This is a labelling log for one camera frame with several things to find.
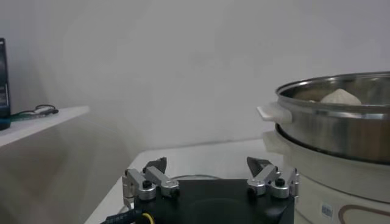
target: white electric cooker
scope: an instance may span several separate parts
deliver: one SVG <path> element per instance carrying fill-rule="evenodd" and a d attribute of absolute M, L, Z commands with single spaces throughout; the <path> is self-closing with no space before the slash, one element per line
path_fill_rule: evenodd
<path fill-rule="evenodd" d="M 296 223 L 390 223 L 390 167 L 306 149 L 277 130 L 264 133 L 267 151 L 300 172 Z"/>

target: white handle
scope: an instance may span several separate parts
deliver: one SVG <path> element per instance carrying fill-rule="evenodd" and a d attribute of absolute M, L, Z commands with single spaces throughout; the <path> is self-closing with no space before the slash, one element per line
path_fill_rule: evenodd
<path fill-rule="evenodd" d="M 277 102 L 258 107 L 257 110 L 264 121 L 273 121 L 278 124 L 290 124 L 293 121 L 291 112 Z"/>
<path fill-rule="evenodd" d="M 289 146 L 284 143 L 275 131 L 267 131 L 263 133 L 263 142 L 267 152 L 288 155 Z"/>

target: metal bracket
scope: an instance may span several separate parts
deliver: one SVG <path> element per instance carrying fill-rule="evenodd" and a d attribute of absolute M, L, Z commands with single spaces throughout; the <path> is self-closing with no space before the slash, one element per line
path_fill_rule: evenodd
<path fill-rule="evenodd" d="M 138 196 L 141 200 L 152 200 L 156 197 L 156 185 L 145 179 L 136 169 L 127 169 L 122 176 L 123 199 L 129 207 L 129 199 Z"/>
<path fill-rule="evenodd" d="M 276 198 L 298 196 L 299 174 L 297 169 L 289 167 L 283 171 L 278 179 L 271 183 L 271 194 Z"/>
<path fill-rule="evenodd" d="M 145 178 L 160 187 L 162 196 L 177 198 L 180 195 L 179 182 L 169 179 L 154 166 L 146 168 Z"/>
<path fill-rule="evenodd" d="M 265 194 L 267 184 L 279 176 L 280 172 L 278 171 L 278 167 L 267 165 L 257 176 L 247 180 L 248 192 L 256 197 Z"/>

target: white shelf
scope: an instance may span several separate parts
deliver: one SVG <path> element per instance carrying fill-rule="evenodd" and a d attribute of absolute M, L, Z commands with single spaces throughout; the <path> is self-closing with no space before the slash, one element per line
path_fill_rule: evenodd
<path fill-rule="evenodd" d="M 12 122 L 10 128 L 0 131 L 0 147 L 83 115 L 89 110 L 89 107 L 64 108 L 59 109 L 58 114 L 48 117 Z"/>

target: stainless steel pot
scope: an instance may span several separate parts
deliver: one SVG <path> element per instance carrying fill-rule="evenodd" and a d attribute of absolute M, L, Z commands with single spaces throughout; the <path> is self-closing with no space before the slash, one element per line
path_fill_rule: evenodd
<path fill-rule="evenodd" d="M 319 102 L 339 88 L 362 105 Z M 343 158 L 390 164 L 390 72 L 308 79 L 276 93 L 278 102 L 258 110 L 290 141 Z"/>

